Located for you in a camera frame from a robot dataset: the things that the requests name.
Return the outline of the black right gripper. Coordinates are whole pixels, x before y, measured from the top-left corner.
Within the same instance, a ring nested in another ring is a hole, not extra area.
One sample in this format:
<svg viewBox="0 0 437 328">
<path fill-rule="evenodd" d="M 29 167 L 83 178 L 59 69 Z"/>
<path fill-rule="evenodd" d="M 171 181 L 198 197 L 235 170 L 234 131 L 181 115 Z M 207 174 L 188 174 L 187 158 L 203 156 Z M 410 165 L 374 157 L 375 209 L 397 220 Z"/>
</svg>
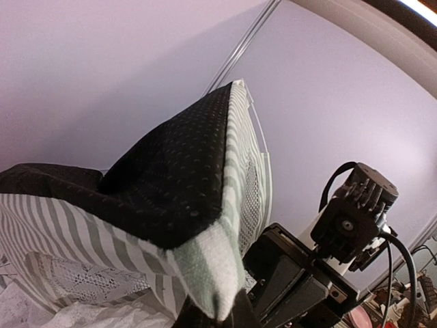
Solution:
<svg viewBox="0 0 437 328">
<path fill-rule="evenodd" d="M 358 304 L 358 290 L 278 223 L 262 232 L 243 263 L 256 283 L 248 296 L 236 295 L 226 319 L 209 318 L 187 297 L 171 327 L 334 327 Z"/>
</svg>

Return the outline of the green striped pet tent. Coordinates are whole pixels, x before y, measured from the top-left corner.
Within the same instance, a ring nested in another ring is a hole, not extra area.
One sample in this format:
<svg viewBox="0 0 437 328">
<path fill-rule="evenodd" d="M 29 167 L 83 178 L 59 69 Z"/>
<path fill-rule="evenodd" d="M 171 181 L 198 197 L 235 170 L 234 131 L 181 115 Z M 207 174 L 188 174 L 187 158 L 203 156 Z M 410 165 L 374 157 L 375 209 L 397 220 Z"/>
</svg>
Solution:
<svg viewBox="0 0 437 328">
<path fill-rule="evenodd" d="M 177 319 L 187 297 L 224 320 L 243 256 L 265 226 L 266 179 L 243 80 L 141 138 L 106 172 L 23 163 L 1 172 L 1 253 L 54 314 L 152 292 Z"/>
</svg>

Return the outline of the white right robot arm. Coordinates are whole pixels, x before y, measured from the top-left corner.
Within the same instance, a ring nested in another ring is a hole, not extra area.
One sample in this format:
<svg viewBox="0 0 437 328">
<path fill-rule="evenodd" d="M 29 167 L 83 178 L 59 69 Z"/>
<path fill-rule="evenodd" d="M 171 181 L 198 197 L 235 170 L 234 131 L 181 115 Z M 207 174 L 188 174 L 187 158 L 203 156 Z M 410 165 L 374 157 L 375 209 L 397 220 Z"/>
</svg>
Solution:
<svg viewBox="0 0 437 328">
<path fill-rule="evenodd" d="M 383 251 L 396 248 L 408 267 L 410 302 L 417 302 L 417 272 L 409 250 L 387 225 L 397 188 L 364 163 L 347 162 L 335 191 L 325 188 L 315 221 L 300 236 L 268 226 L 244 257 L 248 293 L 262 327 L 333 327 L 356 308 L 360 292 L 345 279 Z"/>
</svg>

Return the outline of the aluminium frame post right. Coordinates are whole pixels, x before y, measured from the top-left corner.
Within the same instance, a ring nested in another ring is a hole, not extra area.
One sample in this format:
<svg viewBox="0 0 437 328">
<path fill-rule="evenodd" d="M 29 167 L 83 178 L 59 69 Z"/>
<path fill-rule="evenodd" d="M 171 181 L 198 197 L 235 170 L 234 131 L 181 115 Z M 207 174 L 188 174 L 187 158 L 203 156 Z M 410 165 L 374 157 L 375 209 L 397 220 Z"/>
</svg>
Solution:
<svg viewBox="0 0 437 328">
<path fill-rule="evenodd" d="M 207 86 L 205 92 L 203 93 L 204 96 L 222 85 L 222 83 L 228 77 L 229 73 L 234 69 L 240 58 L 250 47 L 257 33 L 266 24 L 266 22 L 272 16 L 280 3 L 281 0 L 270 0 L 267 2 L 266 6 L 262 9 L 256 19 L 251 23 L 247 31 L 238 41 L 237 45 L 234 47 L 224 63 L 221 65 L 218 72 L 215 74 L 214 78 L 211 80 L 210 84 Z"/>
</svg>

